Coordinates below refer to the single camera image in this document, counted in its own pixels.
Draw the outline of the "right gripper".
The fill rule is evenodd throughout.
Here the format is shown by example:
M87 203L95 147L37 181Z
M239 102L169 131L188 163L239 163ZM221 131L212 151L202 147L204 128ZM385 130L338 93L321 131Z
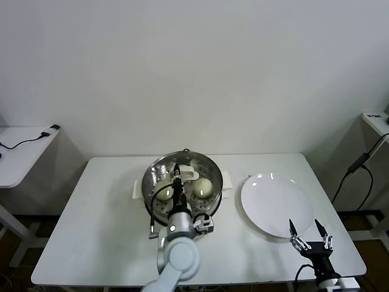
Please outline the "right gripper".
M298 252L303 251L303 257L311 261L316 277L334 277L336 272L329 259L333 249L332 236L328 235L325 227L317 219L315 224L323 242L306 243L298 236L292 220L289 219L290 242Z

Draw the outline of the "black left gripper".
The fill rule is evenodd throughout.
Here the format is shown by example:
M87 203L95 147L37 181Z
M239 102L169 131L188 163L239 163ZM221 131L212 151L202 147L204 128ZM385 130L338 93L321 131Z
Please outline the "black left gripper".
M187 207L187 198L184 195L184 187L182 183L182 173L179 170L179 164L174 166L174 180L173 180L173 208L174 212L186 212L188 211Z

